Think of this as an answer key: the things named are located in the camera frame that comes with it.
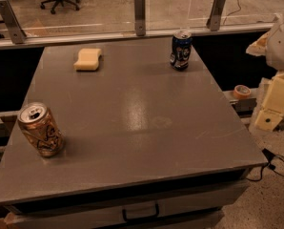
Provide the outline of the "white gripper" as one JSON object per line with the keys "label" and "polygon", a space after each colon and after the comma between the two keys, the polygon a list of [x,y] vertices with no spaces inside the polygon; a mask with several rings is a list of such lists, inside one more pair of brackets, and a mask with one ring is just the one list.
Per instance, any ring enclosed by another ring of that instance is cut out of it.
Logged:
{"label": "white gripper", "polygon": [[[267,64],[284,71],[284,12],[270,29],[246,49],[252,56],[265,56]],[[272,131],[284,117],[284,72],[278,72],[270,81],[256,116],[255,127]]]}

